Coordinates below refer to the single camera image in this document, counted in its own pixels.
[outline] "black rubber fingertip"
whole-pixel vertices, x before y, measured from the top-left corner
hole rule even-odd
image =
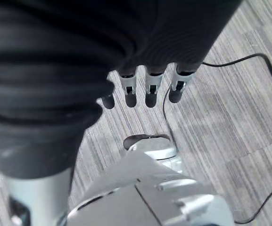
[[[115,100],[113,94],[101,98],[102,103],[106,109],[112,109],[115,106]]]
[[[145,104],[147,107],[154,107],[157,103],[157,94],[145,94]]]
[[[183,95],[183,92],[173,91],[172,89],[170,89],[168,98],[170,102],[175,104],[181,100],[182,95]]]
[[[135,107],[137,104],[136,94],[125,95],[125,102],[128,107]]]

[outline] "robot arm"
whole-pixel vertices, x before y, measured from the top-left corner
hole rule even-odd
[[[97,98],[111,97],[109,71],[196,71],[240,2],[0,0],[0,171],[13,223],[65,219],[84,130],[102,114]]]

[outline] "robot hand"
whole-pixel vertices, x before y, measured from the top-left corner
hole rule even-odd
[[[195,71],[183,64],[175,64],[171,89],[169,92],[169,100],[172,103],[178,103],[183,95],[186,85],[192,79]],[[145,66],[145,104],[152,108],[157,103],[157,94],[162,83],[162,77],[167,65],[163,66]],[[125,94],[125,102],[129,107],[135,107],[137,104],[136,88],[137,88],[137,70],[136,67],[129,69],[119,69],[118,74],[120,82]],[[102,98],[102,103],[107,109],[112,109],[115,106],[113,95]]]

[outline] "floor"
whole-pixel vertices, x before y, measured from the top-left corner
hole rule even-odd
[[[246,0],[222,32],[206,62],[220,64],[264,52],[272,60],[272,0]],[[123,140],[132,134],[167,132],[162,98],[170,82],[169,65],[157,106],[144,103],[144,70],[138,70],[138,104],[125,105],[115,74],[116,107],[105,110],[85,132],[72,195],[73,207],[108,166],[120,160]],[[238,220],[247,218],[272,191],[272,78],[262,59],[225,68],[201,66],[180,103],[166,113],[184,157],[187,173],[225,196]],[[0,175],[0,225],[9,225],[6,191]],[[248,225],[272,226],[272,198]]]

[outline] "black cable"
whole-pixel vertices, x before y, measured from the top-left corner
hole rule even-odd
[[[206,65],[206,66],[210,66],[210,67],[225,67],[225,66],[233,65],[233,64],[239,63],[241,61],[244,61],[244,60],[247,60],[247,59],[250,59],[250,58],[253,58],[253,57],[262,57],[264,59],[266,65],[267,65],[268,69],[269,69],[270,75],[272,76],[272,64],[271,64],[268,56],[266,54],[264,54],[264,53],[255,53],[255,54],[243,57],[241,59],[238,59],[238,60],[235,60],[235,61],[232,61],[232,62],[228,62],[228,63],[225,63],[225,64],[221,64],[221,65],[214,65],[214,64],[209,64],[209,63],[206,63],[206,62],[203,62],[202,64]],[[168,90],[167,90],[167,92],[166,92],[166,94],[164,96],[164,99],[163,99],[163,116],[165,118],[165,121],[166,121],[168,130],[169,130],[170,136],[172,137],[173,144],[175,145],[176,149],[178,150],[178,148],[177,148],[178,146],[177,146],[174,134],[173,134],[173,130],[172,130],[172,128],[171,128],[171,126],[170,126],[170,124],[168,122],[167,116],[165,114],[165,100],[166,100],[166,97],[167,97],[168,92],[170,90],[170,87],[171,86],[169,86],[169,88],[168,88]],[[271,197],[272,197],[272,192],[267,196],[267,198],[262,203],[262,205],[257,209],[257,211],[251,217],[249,217],[248,219],[243,220],[243,221],[234,220],[234,223],[239,224],[239,225],[245,225],[245,224],[248,224],[248,223],[252,222],[253,220],[255,220],[257,218],[257,216],[260,214],[261,210],[264,208],[265,204],[269,201],[269,199]]]
[[[170,90],[170,87],[171,87],[171,86],[168,87],[168,90],[166,91],[165,97],[164,97],[164,99],[163,99],[163,116],[164,116],[164,119],[165,119],[165,121],[166,121],[166,125],[167,125],[168,131],[169,131],[169,133],[170,133],[170,136],[172,137],[173,144],[174,144],[174,146],[175,146],[175,148],[176,148],[176,150],[177,150],[177,152],[178,152],[179,149],[178,149],[177,141],[176,141],[176,139],[175,139],[175,137],[174,137],[174,134],[173,134],[173,129],[171,128],[171,126],[170,126],[170,124],[169,124],[169,122],[168,122],[167,116],[166,116],[166,114],[165,114],[165,100],[166,100],[166,97],[167,97],[168,92],[169,92],[169,90]]]
[[[244,61],[244,60],[247,60],[247,59],[250,59],[250,58],[253,58],[253,57],[262,57],[264,59],[266,65],[267,65],[268,69],[269,69],[270,75],[272,76],[272,64],[271,64],[271,61],[268,58],[268,56],[266,54],[264,54],[264,53],[255,53],[255,54],[243,57],[241,59],[238,59],[238,60],[226,63],[226,64],[222,64],[222,65],[213,65],[213,64],[206,63],[206,62],[203,62],[202,64],[206,65],[206,66],[210,66],[210,67],[225,67],[225,66],[229,66],[229,65],[234,65],[236,63],[239,63],[241,61]]]
[[[234,223],[235,224],[239,224],[239,225],[245,225],[245,224],[248,224],[250,222],[252,222],[253,220],[256,219],[256,217],[260,214],[260,211],[263,209],[263,207],[265,206],[265,204],[269,201],[269,199],[272,197],[272,191],[271,193],[267,196],[267,198],[265,199],[265,201],[262,203],[262,205],[257,209],[257,211],[253,214],[252,217],[246,219],[246,220],[243,220],[243,221],[237,221],[237,220],[234,220]]]

